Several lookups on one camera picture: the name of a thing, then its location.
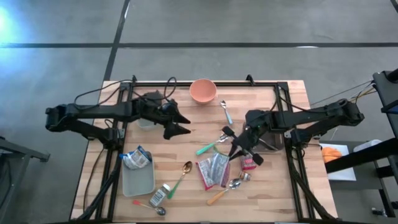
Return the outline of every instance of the spoon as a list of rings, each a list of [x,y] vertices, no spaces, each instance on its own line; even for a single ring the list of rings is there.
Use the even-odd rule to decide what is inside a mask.
[[[224,108],[226,119],[228,119],[228,123],[232,124],[232,119],[231,116],[229,115],[228,111],[226,110],[226,103],[225,100],[221,100],[220,105],[222,108]]]
[[[152,208],[152,207],[150,207],[148,205],[145,205],[145,204],[143,204],[143,203],[141,203],[141,202],[139,202],[137,200],[133,200],[132,203],[134,205],[140,205],[140,206],[143,206],[143,207],[154,209],[158,215],[166,215],[166,209],[164,209],[164,207]]]
[[[229,189],[233,189],[233,190],[234,190],[234,189],[237,189],[237,188],[241,185],[241,182],[242,182],[242,180],[239,179],[239,178],[236,178],[236,179],[231,180],[231,181],[229,182],[229,188],[223,190],[222,192],[220,192],[220,193],[214,195],[213,198],[207,200],[207,205],[212,205],[213,203],[215,203],[215,202],[216,202],[218,199],[220,199],[220,198],[225,194],[225,192],[227,192]]]
[[[177,187],[180,184],[181,180],[184,178],[185,174],[189,173],[191,170],[192,170],[192,162],[188,161],[182,167],[182,175],[181,175],[180,179],[177,181],[177,183],[175,184],[173,190],[170,191],[170,193],[168,194],[168,196],[167,196],[168,199],[171,199],[173,197],[173,195],[175,193],[175,190],[177,189]]]
[[[225,135],[225,134],[220,135],[220,138],[217,141],[215,141],[215,142],[213,142],[213,143],[211,143],[211,144],[209,144],[209,145],[197,150],[197,156],[199,156],[200,154],[202,154],[202,153],[206,152],[207,150],[211,149],[215,144],[217,144],[219,142],[225,142],[225,140],[227,140],[227,139],[228,139],[227,135]]]

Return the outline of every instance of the wooden tabletop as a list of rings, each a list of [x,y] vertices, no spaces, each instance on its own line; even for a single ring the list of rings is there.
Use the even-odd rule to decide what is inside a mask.
[[[302,108],[309,108],[304,82],[301,80],[287,81],[289,84],[292,103]],[[107,98],[118,84],[102,91],[100,101]],[[159,90],[163,88],[138,87],[138,93]],[[190,129],[191,134],[172,137],[171,140],[163,139],[162,127],[152,131],[141,130],[136,122],[127,127],[124,152],[135,150],[141,145],[150,151],[155,162],[156,189],[162,184],[173,187],[182,174],[182,166],[187,161],[197,162],[211,156],[211,151],[200,156],[195,152],[203,146],[215,141],[221,134],[221,128],[227,125],[223,108],[219,101],[227,102],[228,111],[234,121],[232,128],[239,134],[242,130],[244,115],[248,110],[269,110],[275,101],[275,94],[271,87],[219,87],[218,96],[207,105],[196,104],[189,95],[189,87],[177,87],[172,98],[178,103],[182,115],[188,118],[191,124],[182,124]],[[117,94],[106,105],[116,103]],[[96,119],[96,126],[105,128],[103,119]],[[228,153],[231,143],[229,141],[218,145],[221,152]],[[76,199],[71,218],[76,218],[82,213],[83,196],[93,164],[102,150],[99,141],[91,141],[88,145],[83,170],[80,177]],[[103,152],[93,179],[88,189],[87,205],[98,193],[101,184],[106,153]],[[264,163],[254,170],[250,170],[252,179],[243,182],[236,190],[229,191],[223,198],[212,206],[207,206],[206,201],[217,194],[222,188],[214,186],[205,191],[200,180],[197,166],[187,174],[179,185],[173,199],[165,200],[162,206],[167,214],[158,216],[148,208],[132,204],[133,199],[147,202],[152,194],[138,197],[125,197],[122,190],[122,175],[119,179],[118,194],[114,208],[114,222],[294,222],[297,221],[292,188],[285,151],[263,154]],[[311,191],[320,203],[333,216],[337,216],[335,203],[326,174],[325,166],[319,147],[310,146],[305,150],[305,167]],[[231,161],[230,179],[236,178],[240,171],[239,159]],[[103,215],[108,211],[109,194],[105,198]],[[305,217],[308,217],[303,193],[300,190],[302,207]]]

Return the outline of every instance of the plastic tray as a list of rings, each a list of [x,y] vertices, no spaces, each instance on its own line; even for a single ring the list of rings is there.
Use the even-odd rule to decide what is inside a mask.
[[[124,196],[133,197],[152,193],[155,190],[154,158],[152,157],[151,164],[135,170],[127,168],[123,163],[122,178]]]

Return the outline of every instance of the gray floor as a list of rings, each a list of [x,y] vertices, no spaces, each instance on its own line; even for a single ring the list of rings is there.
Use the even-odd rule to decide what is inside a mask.
[[[114,39],[123,0],[0,2],[0,42],[86,43]],[[398,42],[398,13],[388,0],[133,0],[121,42]],[[44,110],[72,102],[98,88],[111,49],[0,49],[0,136],[51,153],[32,161],[18,194],[13,223],[68,219],[87,141],[73,133],[50,133]],[[316,102],[398,67],[397,48],[323,49],[119,49],[111,80],[305,80]],[[345,96],[351,96],[353,90]],[[82,99],[95,103],[98,94]],[[377,95],[358,103],[366,119],[338,128],[333,139],[392,137]],[[324,136],[330,139],[332,133]],[[397,186],[386,180],[390,196]],[[377,192],[334,190],[344,220],[392,223],[374,217]]]

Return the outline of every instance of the orange bowl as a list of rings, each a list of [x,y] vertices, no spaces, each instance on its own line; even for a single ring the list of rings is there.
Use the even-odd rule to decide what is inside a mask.
[[[191,84],[189,93],[197,103],[205,104],[216,97],[217,87],[211,80],[201,78]]]

